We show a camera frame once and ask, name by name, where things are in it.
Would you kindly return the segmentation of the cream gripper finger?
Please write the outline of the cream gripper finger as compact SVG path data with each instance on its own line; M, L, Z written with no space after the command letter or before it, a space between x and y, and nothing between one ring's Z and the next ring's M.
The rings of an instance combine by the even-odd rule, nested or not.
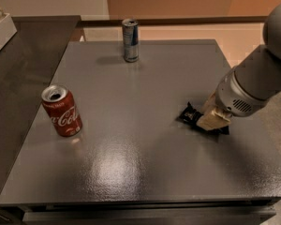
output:
M196 122L196 125L207 131L220 129L230 124L231 117L230 112L225 112L215 106L208 107L202 112L202 116Z
M203 114L213 113L217 108L215 103L215 93L212 93L207 100L204 102L203 106L201 107L200 111Z

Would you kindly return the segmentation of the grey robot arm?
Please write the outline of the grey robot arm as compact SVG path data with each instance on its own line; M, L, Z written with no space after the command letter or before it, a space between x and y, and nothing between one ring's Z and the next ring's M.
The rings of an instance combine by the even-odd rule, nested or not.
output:
M281 92L281 4L267 17L263 40L221 79L202 106L197 126L223 128L233 117L247 117L263 109Z

